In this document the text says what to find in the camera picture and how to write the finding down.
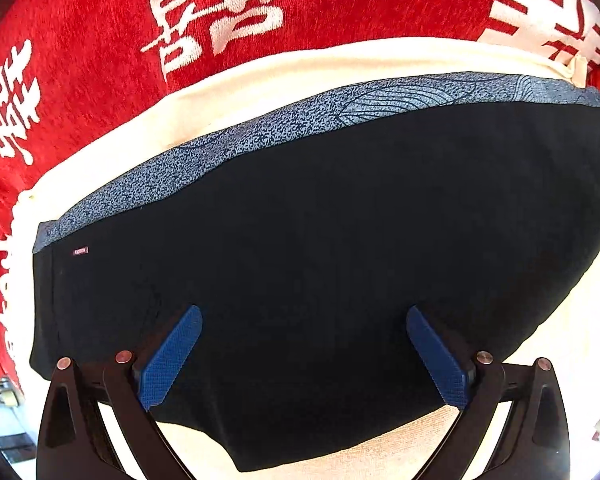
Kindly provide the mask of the red blanket with white characters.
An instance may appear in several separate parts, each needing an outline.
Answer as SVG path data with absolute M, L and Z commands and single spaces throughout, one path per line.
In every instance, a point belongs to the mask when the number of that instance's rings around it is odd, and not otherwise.
M 600 89 L 595 0 L 1 0 L 0 378 L 15 218 L 302 92 L 391 73 L 522 73 Z

